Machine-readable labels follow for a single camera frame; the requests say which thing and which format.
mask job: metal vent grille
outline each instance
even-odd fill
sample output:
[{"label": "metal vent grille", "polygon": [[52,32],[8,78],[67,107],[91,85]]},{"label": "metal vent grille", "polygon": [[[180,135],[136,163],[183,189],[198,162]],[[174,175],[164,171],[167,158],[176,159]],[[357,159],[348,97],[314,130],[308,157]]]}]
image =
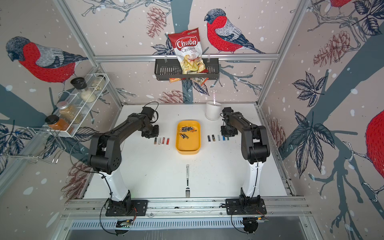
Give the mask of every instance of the metal vent grille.
[{"label": "metal vent grille", "polygon": [[[233,217],[233,224],[242,228],[243,218]],[[101,220],[105,229],[126,230],[126,228],[116,228],[119,219]],[[137,218],[130,230],[160,230],[160,229],[181,229],[181,228],[229,228],[233,227],[230,217],[220,218],[181,218],[181,219],[140,219]],[[99,220],[74,220],[71,225],[72,230],[92,230],[101,229]]]}]

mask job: white table surface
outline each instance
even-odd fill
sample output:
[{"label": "white table surface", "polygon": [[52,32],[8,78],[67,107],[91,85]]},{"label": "white table surface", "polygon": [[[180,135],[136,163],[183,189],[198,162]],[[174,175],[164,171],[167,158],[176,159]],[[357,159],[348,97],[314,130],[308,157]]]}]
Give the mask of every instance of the white table surface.
[{"label": "white table surface", "polygon": [[[116,126],[131,113],[140,113],[143,105],[125,105]],[[241,112],[250,122],[261,125],[253,104],[223,104]],[[248,161],[241,154],[241,134],[220,141],[222,118],[205,117],[205,104],[159,105],[159,137],[169,137],[169,145],[154,145],[154,138],[141,137],[136,131],[122,144],[120,170],[132,198],[185,197],[186,164],[190,165],[190,197],[237,197],[243,185]],[[195,155],[181,155],[175,148],[177,124],[197,120],[201,125],[201,149]],[[207,135],[215,135],[208,142]],[[273,156],[265,162],[260,177],[260,195],[287,196]],[[94,174],[85,199],[108,198],[109,191],[99,174]]]}]

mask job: bird head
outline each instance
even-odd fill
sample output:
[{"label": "bird head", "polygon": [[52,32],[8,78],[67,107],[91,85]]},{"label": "bird head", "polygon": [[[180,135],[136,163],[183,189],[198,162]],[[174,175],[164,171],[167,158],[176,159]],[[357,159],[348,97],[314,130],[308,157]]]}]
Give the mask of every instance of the bird head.
[{"label": "bird head", "polygon": [[209,24],[212,24],[217,17],[226,16],[225,12],[220,8],[210,10],[204,18]]},{"label": "bird head", "polygon": [[5,48],[8,52],[8,57],[11,59],[11,61],[25,61],[23,48],[30,42],[30,40],[21,36],[16,36],[9,40]]}]

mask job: fork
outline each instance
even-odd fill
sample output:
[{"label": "fork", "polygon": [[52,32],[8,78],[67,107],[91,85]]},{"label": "fork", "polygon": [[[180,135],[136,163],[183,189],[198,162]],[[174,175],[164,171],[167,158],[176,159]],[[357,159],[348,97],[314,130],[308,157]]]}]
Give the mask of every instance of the fork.
[{"label": "fork", "polygon": [[188,187],[189,180],[189,164],[187,164],[187,188],[185,189],[185,197],[189,197],[190,188]]}]

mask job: yellow tray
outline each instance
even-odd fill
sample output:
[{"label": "yellow tray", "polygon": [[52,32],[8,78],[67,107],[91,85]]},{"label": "yellow tray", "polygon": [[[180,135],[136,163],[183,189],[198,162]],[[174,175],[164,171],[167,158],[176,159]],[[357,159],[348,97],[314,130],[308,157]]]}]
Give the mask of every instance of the yellow tray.
[{"label": "yellow tray", "polygon": [[[182,127],[194,127],[196,132],[179,132]],[[200,123],[193,120],[181,121],[177,125],[176,132],[176,149],[180,154],[183,155],[192,155],[199,152],[201,147],[201,137],[200,137]],[[181,134],[185,134],[189,137],[182,138]]]}]

